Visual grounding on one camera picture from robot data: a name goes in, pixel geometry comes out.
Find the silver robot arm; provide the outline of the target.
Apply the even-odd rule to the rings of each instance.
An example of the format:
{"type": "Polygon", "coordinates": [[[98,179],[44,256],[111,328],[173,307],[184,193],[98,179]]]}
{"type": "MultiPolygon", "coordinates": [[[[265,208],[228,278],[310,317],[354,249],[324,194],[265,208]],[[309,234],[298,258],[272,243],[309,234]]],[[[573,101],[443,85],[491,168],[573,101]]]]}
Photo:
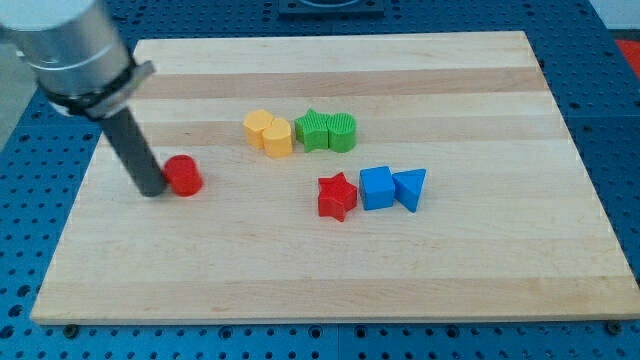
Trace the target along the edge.
{"type": "Polygon", "coordinates": [[[137,63],[106,3],[96,0],[1,0],[1,27],[51,105],[97,123],[146,197],[167,181],[128,100],[154,73],[137,63]]]}

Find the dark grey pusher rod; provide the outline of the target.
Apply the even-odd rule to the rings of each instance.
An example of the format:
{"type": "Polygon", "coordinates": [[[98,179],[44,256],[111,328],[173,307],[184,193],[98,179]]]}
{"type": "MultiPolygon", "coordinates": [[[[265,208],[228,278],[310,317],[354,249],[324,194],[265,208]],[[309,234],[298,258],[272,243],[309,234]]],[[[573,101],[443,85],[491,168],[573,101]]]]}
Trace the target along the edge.
{"type": "Polygon", "coordinates": [[[140,194],[162,194],[167,181],[129,108],[102,119],[100,127],[140,194]]]}

